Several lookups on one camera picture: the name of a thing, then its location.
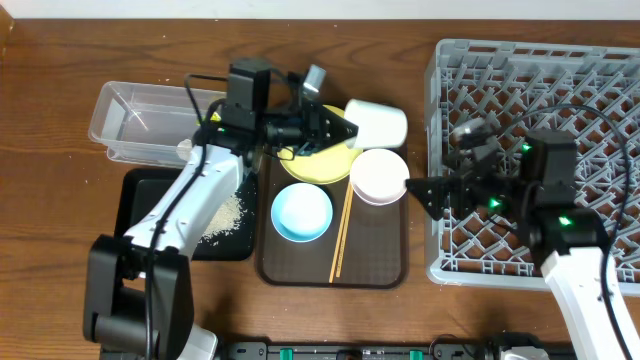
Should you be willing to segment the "white green cup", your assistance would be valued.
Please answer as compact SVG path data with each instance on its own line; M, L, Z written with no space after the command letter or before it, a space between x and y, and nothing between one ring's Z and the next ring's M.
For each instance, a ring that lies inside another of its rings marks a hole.
M399 108L352 99L344 118L358 127L357 134L345 141L350 149L397 148L407 137L407 116Z

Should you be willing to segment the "rice food scraps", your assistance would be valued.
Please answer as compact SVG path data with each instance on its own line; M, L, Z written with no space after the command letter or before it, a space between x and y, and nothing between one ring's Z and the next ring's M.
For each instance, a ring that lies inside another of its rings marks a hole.
M207 226L200 244L213 244L219 237L232 235L240 228L246 210L237 195L229 197L217 210Z

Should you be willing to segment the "green orange snack wrapper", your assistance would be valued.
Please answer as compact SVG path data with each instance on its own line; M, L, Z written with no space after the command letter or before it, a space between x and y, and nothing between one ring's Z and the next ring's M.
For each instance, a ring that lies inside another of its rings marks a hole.
M214 112L210 117L211 122L220 122L221 120L222 118L217 112Z

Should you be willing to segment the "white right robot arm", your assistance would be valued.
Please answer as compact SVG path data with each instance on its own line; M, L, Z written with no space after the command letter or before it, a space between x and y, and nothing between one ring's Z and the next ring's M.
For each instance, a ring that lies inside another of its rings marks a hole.
M613 242L599 214L575 203L577 145L549 129L529 132L519 173L498 172L500 144L465 135L472 162L448 176L406 180L434 220L451 209L466 218L479 208L514 222L510 233L531 252L559 305L579 359L636 359L639 334L624 302L611 257Z

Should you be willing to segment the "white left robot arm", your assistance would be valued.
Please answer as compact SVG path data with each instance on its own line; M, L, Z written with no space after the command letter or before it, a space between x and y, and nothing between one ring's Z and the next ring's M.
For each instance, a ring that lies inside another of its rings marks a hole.
M217 336L194 322L190 264L208 224L263 156L289 148L308 156L355 137L357 125L319 100L326 72L283 76L291 102L268 107L277 70L256 58L233 62L226 94L206 110L183 170L124 235L99 236L88 257L83 336L144 359L212 359Z

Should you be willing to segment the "light blue bowl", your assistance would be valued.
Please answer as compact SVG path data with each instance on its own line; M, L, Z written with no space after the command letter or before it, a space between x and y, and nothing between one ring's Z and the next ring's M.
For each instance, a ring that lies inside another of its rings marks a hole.
M271 223L276 232L293 243L307 243L321 237L333 220L333 204L319 186L295 183L274 198Z

